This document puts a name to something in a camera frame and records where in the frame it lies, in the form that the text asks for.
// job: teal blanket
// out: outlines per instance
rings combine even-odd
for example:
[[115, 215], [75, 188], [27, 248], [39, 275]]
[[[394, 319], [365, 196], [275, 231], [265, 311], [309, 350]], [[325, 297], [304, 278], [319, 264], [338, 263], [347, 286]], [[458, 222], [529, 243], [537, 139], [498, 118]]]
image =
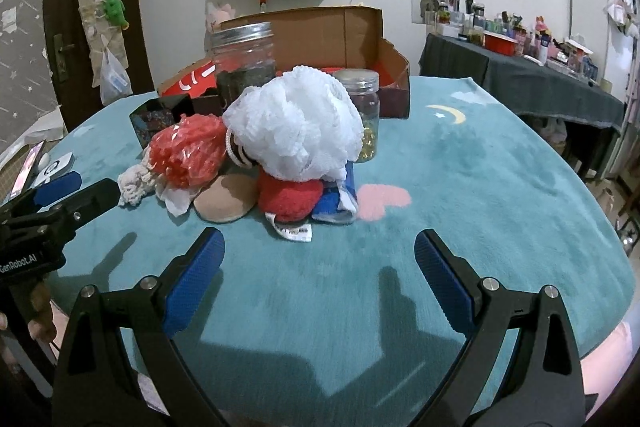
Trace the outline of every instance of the teal blanket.
[[[140, 158], [129, 113], [152, 94], [110, 105], [54, 149], [73, 151], [88, 185]], [[257, 211], [220, 226], [222, 272], [176, 343], [220, 409], [290, 426], [404, 426], [463, 344], [414, 261], [435, 229], [481, 277], [511, 289], [559, 288], [580, 354], [616, 327], [634, 290], [625, 253], [566, 163], [471, 81], [412, 78], [409, 120], [383, 120], [378, 155], [354, 166], [360, 219], [313, 225], [289, 243]], [[87, 283], [133, 286], [184, 253], [206, 224], [172, 219], [156, 197], [79, 230], [49, 279], [70, 311]], [[143, 364], [126, 335], [134, 365]], [[478, 407], [490, 403], [508, 335]]]

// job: blue gripper pad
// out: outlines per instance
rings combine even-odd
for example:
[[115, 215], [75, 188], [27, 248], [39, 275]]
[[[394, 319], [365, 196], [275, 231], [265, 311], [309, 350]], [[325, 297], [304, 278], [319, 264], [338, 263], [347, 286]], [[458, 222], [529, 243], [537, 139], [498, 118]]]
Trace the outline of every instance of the blue gripper pad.
[[162, 330], [170, 339], [189, 326], [211, 279], [220, 269], [225, 257], [225, 238], [222, 232], [207, 229], [186, 257], [190, 261], [164, 301]]
[[469, 338], [476, 329], [473, 301], [444, 254], [425, 232], [420, 232], [415, 238], [414, 253], [418, 267], [449, 324], [455, 331]]
[[75, 171], [68, 172], [60, 178], [45, 183], [36, 189], [33, 202], [39, 206], [49, 206], [82, 186], [82, 178]]

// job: human hand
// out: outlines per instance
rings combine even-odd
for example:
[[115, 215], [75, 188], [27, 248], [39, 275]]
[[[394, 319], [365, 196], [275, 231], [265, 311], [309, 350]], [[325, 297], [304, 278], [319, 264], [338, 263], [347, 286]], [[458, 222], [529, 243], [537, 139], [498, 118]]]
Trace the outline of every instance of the human hand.
[[[56, 327], [53, 324], [53, 309], [51, 308], [51, 293], [44, 282], [36, 284], [31, 291], [31, 305], [36, 310], [36, 317], [28, 324], [29, 333], [32, 339], [46, 343], [53, 342], [56, 338]], [[6, 315], [0, 312], [0, 330], [7, 327]]]

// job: pink fabric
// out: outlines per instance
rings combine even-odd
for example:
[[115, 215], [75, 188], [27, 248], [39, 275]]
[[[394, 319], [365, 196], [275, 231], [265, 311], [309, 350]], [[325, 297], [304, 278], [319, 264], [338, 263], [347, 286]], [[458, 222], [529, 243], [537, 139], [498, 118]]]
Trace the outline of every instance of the pink fabric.
[[385, 217], [387, 206], [407, 206], [411, 195], [404, 188], [393, 185], [363, 185], [358, 189], [358, 218], [378, 221]]
[[589, 417], [609, 397], [634, 357], [631, 329], [621, 322], [606, 340], [582, 359], [582, 380], [585, 394], [598, 393], [598, 400]]

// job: silver metal lid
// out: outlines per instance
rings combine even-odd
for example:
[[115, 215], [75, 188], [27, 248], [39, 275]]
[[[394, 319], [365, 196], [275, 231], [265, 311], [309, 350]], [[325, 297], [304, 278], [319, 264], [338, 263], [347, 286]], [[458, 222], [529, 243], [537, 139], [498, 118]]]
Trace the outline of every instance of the silver metal lid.
[[238, 44], [239, 42], [255, 41], [266, 37], [272, 37], [270, 22], [261, 22], [258, 24], [249, 24], [247, 26], [239, 26], [229, 30], [222, 30], [213, 34], [211, 39], [213, 47], [228, 46], [229, 44]]
[[334, 77], [348, 93], [367, 94], [377, 92], [380, 87], [380, 75], [371, 70], [338, 70]]

